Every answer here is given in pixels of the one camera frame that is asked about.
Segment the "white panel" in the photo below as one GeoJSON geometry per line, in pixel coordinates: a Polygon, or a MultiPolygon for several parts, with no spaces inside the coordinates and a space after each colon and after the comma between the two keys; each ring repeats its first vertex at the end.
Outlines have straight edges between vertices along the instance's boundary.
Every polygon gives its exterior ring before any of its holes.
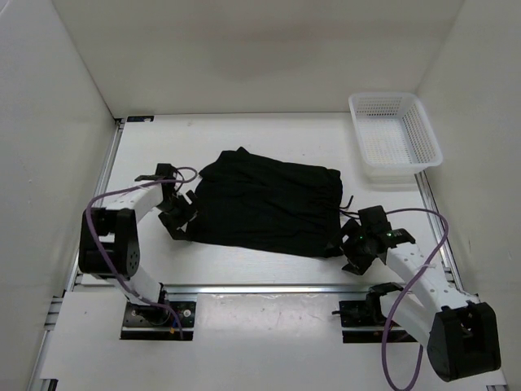
{"type": "Polygon", "coordinates": [[[18,391],[114,125],[47,0],[11,0],[0,14],[0,91],[0,389],[18,391]]]}
{"type": "Polygon", "coordinates": [[[521,389],[521,2],[465,2],[419,90],[445,161],[429,172],[467,290],[495,309],[503,365],[521,389]]]}
{"type": "MultiPolygon", "coordinates": [[[[128,187],[157,163],[202,169],[224,150],[245,147],[251,153],[341,172],[343,204],[354,195],[353,210],[381,204],[387,210],[422,207],[418,187],[372,185],[361,158],[350,114],[238,114],[157,116],[153,122],[127,123],[108,190],[128,187]]],[[[195,189],[196,182],[183,187],[195,189]]],[[[381,261],[360,277],[342,271],[345,257],[297,257],[245,248],[172,240],[149,213],[138,225],[141,265],[153,278],[175,284],[283,284],[400,281],[381,261]]],[[[425,213],[393,214],[395,227],[407,229],[427,254],[435,242],[425,213]]]]}
{"type": "Polygon", "coordinates": [[[342,112],[414,92],[461,0],[55,0],[116,116],[342,112]]]}
{"type": "MultiPolygon", "coordinates": [[[[199,295],[194,340],[119,340],[119,292],[68,293],[42,375],[58,391],[316,391],[388,389],[379,344],[343,344],[336,295],[199,295]]],[[[395,382],[410,379],[418,345],[391,344],[395,382]]],[[[428,358],[414,389],[485,390],[500,371],[445,383],[428,358]]]]}

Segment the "cable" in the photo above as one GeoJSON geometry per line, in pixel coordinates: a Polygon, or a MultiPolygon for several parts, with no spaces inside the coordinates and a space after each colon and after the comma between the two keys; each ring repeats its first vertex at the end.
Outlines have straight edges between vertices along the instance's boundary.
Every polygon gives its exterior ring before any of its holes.
{"type": "Polygon", "coordinates": [[[146,299],[145,297],[139,296],[139,293],[134,291],[132,288],[130,288],[126,284],[125,280],[123,279],[123,276],[120,275],[117,272],[117,269],[114,266],[114,264],[112,263],[111,258],[108,256],[107,251],[103,247],[103,245],[101,243],[101,240],[99,240],[98,234],[97,234],[96,229],[94,227],[94,222],[92,221],[92,206],[98,200],[102,200],[103,198],[106,198],[106,197],[109,197],[109,196],[117,196],[119,194],[130,193],[131,191],[136,191],[136,190],[139,190],[139,189],[143,189],[144,187],[151,187],[151,186],[155,186],[155,185],[160,185],[162,183],[188,183],[188,182],[194,181],[197,178],[197,176],[199,175],[197,170],[196,169],[192,169],[191,167],[179,167],[179,168],[177,168],[177,170],[180,170],[180,169],[188,169],[188,170],[190,170],[190,171],[192,171],[194,173],[194,176],[192,178],[183,179],[183,180],[179,180],[179,179],[161,179],[159,181],[146,182],[146,183],[143,183],[142,185],[133,186],[133,187],[129,187],[129,188],[126,188],[126,189],[121,189],[121,190],[116,190],[116,191],[109,191],[107,193],[103,193],[103,194],[97,195],[92,200],[90,200],[89,203],[87,204],[87,207],[85,209],[85,217],[86,217],[86,221],[87,221],[87,226],[89,227],[90,234],[92,235],[92,239],[96,243],[96,247],[98,248],[99,252],[101,253],[101,256],[102,256],[103,260],[105,261],[105,263],[107,263],[108,268],[110,269],[110,271],[112,272],[114,277],[116,277],[117,282],[120,283],[121,287],[127,293],[129,293],[132,296],[138,298],[143,303],[151,305],[151,306],[156,307],[156,308],[161,308],[163,310],[168,311],[173,316],[172,329],[175,326],[175,324],[177,323],[177,325],[179,326],[179,334],[181,336],[181,339],[183,339],[181,321],[179,319],[179,316],[176,314],[176,311],[174,311],[173,308],[170,307],[169,305],[155,303],[153,301],[150,301],[150,300],[146,299]]]}
{"type": "Polygon", "coordinates": [[[351,204],[352,204],[352,199],[353,199],[353,198],[355,198],[355,196],[354,196],[354,195],[351,195],[351,197],[349,198],[349,202],[348,202],[347,206],[341,206],[340,208],[341,208],[341,209],[349,209],[349,207],[350,207],[351,204]]]}
{"type": "Polygon", "coordinates": [[[350,217],[350,218],[355,218],[355,219],[360,219],[358,217],[358,213],[354,213],[354,212],[344,212],[342,209],[340,210],[340,214],[343,214],[345,217],[350,217]]]}
{"type": "MultiPolygon", "coordinates": [[[[393,214],[393,213],[400,213],[400,212],[425,212],[425,213],[431,213],[437,216],[443,223],[444,226],[444,233],[441,237],[440,242],[434,247],[432,252],[427,257],[426,261],[423,263],[424,266],[429,265],[432,260],[434,259],[434,256],[438,251],[440,251],[441,246],[444,245],[444,243],[447,241],[447,237],[449,236],[449,222],[447,219],[442,216],[440,213],[435,212],[434,210],[424,209],[424,208],[405,208],[405,209],[396,209],[392,210],[390,212],[387,212],[387,214],[393,214]]],[[[391,310],[389,311],[389,315],[387,316],[387,319],[385,321],[385,326],[383,328],[383,335],[382,335],[382,368],[383,368],[383,374],[385,375],[385,378],[389,384],[389,386],[394,391],[410,391],[413,389],[414,385],[416,384],[416,381],[418,380],[418,376],[420,374],[420,367],[422,366],[422,355],[423,355],[423,346],[420,345],[420,349],[418,351],[418,358],[416,360],[416,368],[414,369],[413,379],[410,381],[410,383],[404,388],[399,389],[396,387],[396,385],[392,382],[391,376],[389,375],[389,368],[387,367],[387,339],[389,337],[389,331],[391,330],[391,324],[392,324],[392,317],[396,313],[396,309],[398,308],[398,305],[403,300],[407,292],[413,287],[414,283],[422,277],[423,273],[425,273],[425,270],[427,270],[426,267],[422,267],[419,272],[405,285],[403,291],[400,292],[400,295],[398,295],[398,298],[396,301],[392,304],[391,310]]]]}
{"type": "MultiPolygon", "coordinates": [[[[185,180],[185,176],[178,170],[177,173],[181,175],[182,180],[185,180]]],[[[183,182],[179,183],[179,187],[176,189],[176,192],[179,192],[181,190],[182,185],[184,185],[183,182]]]]}

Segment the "white table surface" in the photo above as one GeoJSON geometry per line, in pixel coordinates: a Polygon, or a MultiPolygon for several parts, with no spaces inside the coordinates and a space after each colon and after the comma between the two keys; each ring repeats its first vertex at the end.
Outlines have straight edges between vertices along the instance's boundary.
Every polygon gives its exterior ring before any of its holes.
{"type": "MultiPolygon", "coordinates": [[[[153,122],[127,123],[108,190],[133,185],[138,175],[153,174],[160,162],[202,169],[222,151],[238,147],[278,160],[339,170],[343,204],[354,195],[352,210],[377,204],[386,210],[423,206],[414,177],[400,186],[372,184],[366,179],[349,113],[155,116],[153,122]]],[[[184,190],[195,189],[196,184],[190,183],[184,190]]],[[[157,214],[152,212],[142,219],[138,235],[141,265],[162,283],[367,285],[400,281],[380,261],[359,277],[341,270],[346,264],[344,257],[296,257],[174,241],[157,214]]],[[[389,219],[395,228],[407,229],[426,255],[434,248],[425,214],[399,213],[389,219]]],[[[89,286],[99,281],[86,275],[82,283],[89,286]]]]}
{"type": "MultiPolygon", "coordinates": [[[[335,294],[199,295],[193,341],[119,340],[125,298],[67,293],[42,368],[57,391],[389,389],[380,344],[343,344],[335,294]]],[[[418,344],[390,344],[392,378],[409,382],[418,344]]],[[[501,371],[445,383],[426,355],[414,389],[486,391],[501,371]]]]}

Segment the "mesh basket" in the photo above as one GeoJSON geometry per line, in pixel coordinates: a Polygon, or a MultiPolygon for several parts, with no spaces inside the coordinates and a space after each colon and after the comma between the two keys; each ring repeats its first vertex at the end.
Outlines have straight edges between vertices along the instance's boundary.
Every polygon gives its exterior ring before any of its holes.
{"type": "Polygon", "coordinates": [[[370,177],[410,176],[441,164],[436,136],[415,95],[353,94],[349,107],[364,170],[370,177]]]}

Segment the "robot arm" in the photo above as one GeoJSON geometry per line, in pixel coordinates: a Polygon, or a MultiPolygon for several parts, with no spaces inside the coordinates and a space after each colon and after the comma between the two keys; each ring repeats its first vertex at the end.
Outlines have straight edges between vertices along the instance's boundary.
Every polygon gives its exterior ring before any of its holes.
{"type": "MultiPolygon", "coordinates": [[[[495,371],[501,367],[496,315],[478,297],[449,285],[441,270],[424,265],[426,258],[406,230],[393,230],[381,206],[359,211],[343,227],[348,264],[344,270],[363,275],[375,258],[408,283],[423,267],[423,275],[393,316],[427,349],[436,374],[445,381],[495,371]]],[[[385,319],[403,289],[396,283],[371,288],[366,297],[373,319],[385,319]]]]}
{"type": "MultiPolygon", "coordinates": [[[[158,164],[154,175],[140,176],[136,181],[176,179],[176,176],[177,170],[174,167],[158,164]]],[[[148,212],[158,208],[161,211],[159,218],[169,234],[176,239],[184,237],[186,234],[182,227],[197,215],[195,194],[188,191],[186,195],[191,203],[177,193],[175,183],[161,183],[126,193],[107,207],[92,209],[94,227],[103,248],[107,251],[118,274],[125,280],[125,285],[130,288],[130,291],[135,292],[135,295],[124,289],[108,268],[87,226],[85,213],[83,215],[78,257],[81,272],[118,287],[127,300],[135,305],[136,310],[146,315],[152,322],[163,318],[165,313],[161,308],[151,308],[148,303],[167,305],[168,299],[163,284],[155,281],[139,265],[137,225],[148,212]]]]}

